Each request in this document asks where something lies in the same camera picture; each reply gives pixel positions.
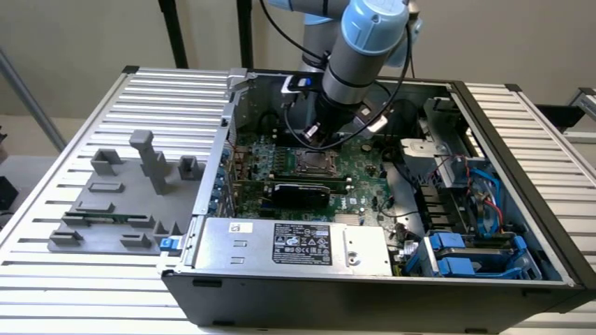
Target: black cable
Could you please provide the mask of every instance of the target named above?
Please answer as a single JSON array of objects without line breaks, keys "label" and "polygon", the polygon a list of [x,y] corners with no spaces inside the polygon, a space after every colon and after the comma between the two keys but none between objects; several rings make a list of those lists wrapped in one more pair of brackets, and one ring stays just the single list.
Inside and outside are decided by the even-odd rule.
[{"label": "black cable", "polygon": [[267,17],[267,20],[269,21],[271,25],[273,26],[273,28],[277,30],[277,33],[280,33],[280,35],[284,37],[284,39],[291,42],[291,44],[300,49],[305,54],[309,54],[312,57],[315,57],[316,59],[319,59],[320,61],[324,60],[324,58],[315,54],[312,51],[309,51],[305,47],[303,47],[295,40],[292,40],[292,38],[283,32],[280,26],[277,26],[277,23],[273,21],[273,18],[269,15],[269,11],[267,10],[267,7],[264,5],[264,1],[259,0],[259,2],[261,3],[261,8],[263,8],[263,13],[264,16]]},{"label": "black cable", "polygon": [[405,179],[405,181],[408,182],[408,184],[411,185],[411,187],[412,187],[412,188],[415,189],[415,191],[416,191],[416,189],[419,188],[419,186],[415,184],[415,182],[411,180],[411,178],[408,178],[408,176],[405,175],[405,173],[401,171],[401,169],[400,169],[397,163],[396,163],[396,162],[392,162],[392,163],[393,163],[395,170],[397,170],[397,173],[400,174],[401,178]]},{"label": "black cable", "polygon": [[407,42],[408,42],[407,55],[408,55],[408,57],[407,57],[407,62],[405,62],[404,66],[403,66],[403,69],[401,69],[401,76],[400,76],[400,79],[399,79],[399,81],[397,81],[396,88],[395,88],[393,93],[391,94],[391,96],[389,96],[389,98],[388,98],[387,103],[384,103],[381,110],[379,110],[379,112],[377,112],[377,114],[375,115],[375,117],[371,118],[371,119],[364,123],[363,127],[361,127],[356,132],[353,132],[352,134],[349,134],[345,138],[343,138],[341,140],[339,140],[336,143],[332,143],[332,144],[325,145],[325,146],[323,146],[323,147],[313,147],[312,145],[307,144],[307,143],[303,141],[303,139],[300,138],[299,134],[295,133],[293,128],[292,128],[292,126],[289,125],[289,119],[288,119],[289,105],[285,106],[285,108],[284,108],[284,112],[283,112],[283,116],[284,116],[284,120],[285,120],[285,127],[288,127],[289,133],[292,134],[292,136],[295,137],[295,139],[300,142],[300,144],[301,144],[305,148],[308,148],[308,149],[311,149],[311,150],[315,150],[315,151],[323,151],[323,150],[331,149],[332,147],[335,147],[335,146],[337,146],[337,145],[345,143],[345,142],[347,142],[348,140],[351,140],[355,136],[357,136],[357,134],[360,134],[360,133],[364,131],[364,129],[367,129],[368,126],[371,126],[371,124],[372,124],[373,122],[376,122],[377,118],[383,115],[384,111],[385,111],[385,110],[389,108],[389,106],[392,105],[391,102],[393,101],[395,97],[397,96],[397,92],[400,91],[401,84],[403,84],[403,81],[404,81],[404,79],[405,79],[405,77],[407,77],[408,67],[409,67],[409,54],[412,53],[412,36],[411,36],[409,26],[408,26],[408,25],[407,25],[407,33],[408,33],[408,34],[407,34],[407,39],[408,39],[408,40],[407,40]]},{"label": "black cable", "polygon": [[411,214],[417,214],[419,211],[409,211],[405,214],[400,214],[400,215],[391,215],[384,211],[384,206],[388,204],[389,202],[389,198],[387,198],[381,204],[381,206],[379,207],[379,211],[383,213],[383,215],[385,215],[388,218],[403,218],[404,216],[408,216]]},{"label": "black cable", "polygon": [[412,78],[416,79],[416,72],[413,71],[413,55],[409,53],[409,70],[412,70]]},{"label": "black cable", "polygon": [[392,149],[392,151],[391,151],[391,162],[393,163],[395,170],[396,170],[397,173],[400,174],[401,178],[408,182],[408,184],[411,185],[411,187],[416,190],[416,189],[419,188],[419,186],[417,186],[416,183],[411,180],[411,178],[408,178],[407,174],[405,174],[405,173],[403,172],[403,170],[400,169],[400,166],[397,165],[396,159],[395,159],[395,157],[393,157],[393,153],[395,153],[395,150],[396,150],[395,147],[385,147],[385,148],[381,150],[381,159],[383,159],[384,152],[385,152],[388,149]]},{"label": "black cable", "polygon": [[375,84],[376,86],[381,87],[383,91],[388,94],[388,96],[391,96],[391,92],[389,92],[388,87],[384,86],[384,85],[381,84],[380,81],[376,80],[376,81],[373,82],[373,84]]}]

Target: blue cable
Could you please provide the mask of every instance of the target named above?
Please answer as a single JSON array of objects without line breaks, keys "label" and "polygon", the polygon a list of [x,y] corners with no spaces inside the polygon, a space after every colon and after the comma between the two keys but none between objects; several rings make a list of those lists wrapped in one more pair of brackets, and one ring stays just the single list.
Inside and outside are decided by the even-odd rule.
[{"label": "blue cable", "polygon": [[[477,168],[471,169],[469,172],[477,174],[480,177],[483,177],[495,184],[495,205],[497,206],[497,208],[501,208],[501,182]],[[491,232],[496,232],[497,229],[499,229],[499,216],[495,217],[495,223],[492,224]]]}]

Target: beige wall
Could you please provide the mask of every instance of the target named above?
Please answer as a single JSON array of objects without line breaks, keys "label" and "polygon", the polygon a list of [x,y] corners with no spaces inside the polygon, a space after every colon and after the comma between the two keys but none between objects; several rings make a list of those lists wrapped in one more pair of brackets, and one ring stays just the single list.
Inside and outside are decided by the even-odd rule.
[{"label": "beige wall", "polygon": [[[87,117],[127,64],[175,65],[157,0],[0,0],[0,46],[53,117]],[[0,114],[27,114],[1,77]]]},{"label": "beige wall", "polygon": [[[419,77],[517,83],[540,103],[596,85],[596,1],[419,0]],[[177,0],[191,66],[240,65],[235,0]],[[255,66],[295,69],[299,51],[253,1]],[[271,13],[301,40],[303,15]],[[0,0],[0,45],[52,116],[85,117],[125,64],[172,67],[155,0]],[[396,75],[395,69],[383,72]],[[0,113],[25,113],[0,80]]]}]

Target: gray plastic block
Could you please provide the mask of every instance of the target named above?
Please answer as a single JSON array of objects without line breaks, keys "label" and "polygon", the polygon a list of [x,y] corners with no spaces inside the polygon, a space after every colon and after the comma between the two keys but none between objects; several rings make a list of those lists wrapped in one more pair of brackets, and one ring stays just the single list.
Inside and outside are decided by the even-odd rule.
[{"label": "gray plastic block", "polygon": [[100,176],[113,176],[112,164],[121,164],[120,156],[113,149],[100,149],[93,155],[91,166]]},{"label": "gray plastic block", "polygon": [[149,248],[151,241],[144,233],[140,234],[123,234],[120,243],[128,248]]},{"label": "gray plastic block", "polygon": [[72,215],[65,215],[63,216],[63,222],[67,224],[67,226],[81,226],[81,227],[88,227],[89,226],[89,222],[85,220],[85,218],[83,216],[72,216]]},{"label": "gray plastic block", "polygon": [[92,211],[95,213],[112,213],[113,203],[109,200],[81,201],[75,208],[76,211]]},{"label": "gray plastic block", "polygon": [[169,237],[169,230],[165,229],[160,221],[157,222],[156,227],[153,228],[153,239],[156,240],[157,245],[161,243],[161,240],[168,237]]},{"label": "gray plastic block", "polygon": [[[79,244],[61,243],[64,237],[59,234],[56,241],[48,242],[49,251],[159,255],[160,241],[187,232],[200,181],[181,179],[177,162],[161,161],[163,155],[153,158],[157,165],[165,164],[163,195],[153,190],[140,160],[111,165],[112,175],[93,173],[57,230],[75,230],[81,237]],[[103,188],[119,192],[104,192]],[[143,234],[147,239],[139,238],[139,243],[127,239],[121,242],[123,235]]]},{"label": "gray plastic block", "polygon": [[169,235],[176,235],[176,236],[179,236],[179,235],[183,235],[184,233],[183,233],[183,231],[181,231],[181,229],[180,229],[180,226],[177,225],[177,222],[175,222],[175,224],[172,225],[172,228],[171,228],[171,230],[169,230]]},{"label": "gray plastic block", "polygon": [[129,218],[128,224],[133,228],[153,228],[156,225],[156,219],[152,216],[148,218]]},{"label": "gray plastic block", "polygon": [[81,235],[76,232],[76,230],[55,230],[52,235],[49,236],[49,240],[52,240],[56,245],[68,245],[77,246],[80,245],[80,241],[83,240]]},{"label": "gray plastic block", "polygon": [[88,187],[89,192],[120,193],[124,191],[123,183],[92,183]]},{"label": "gray plastic block", "polygon": [[135,130],[128,142],[139,150],[143,173],[149,177],[155,192],[161,195],[165,192],[165,157],[161,152],[155,152],[152,141],[151,131]]},{"label": "gray plastic block", "polygon": [[181,156],[177,162],[177,172],[183,180],[201,180],[205,164],[196,162],[195,156]]}]

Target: white label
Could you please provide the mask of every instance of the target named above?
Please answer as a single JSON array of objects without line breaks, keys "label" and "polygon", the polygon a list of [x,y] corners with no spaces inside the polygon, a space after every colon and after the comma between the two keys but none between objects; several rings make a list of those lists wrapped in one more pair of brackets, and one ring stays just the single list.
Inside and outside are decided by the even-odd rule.
[{"label": "white label", "polygon": [[252,233],[252,222],[231,222],[229,232]]}]

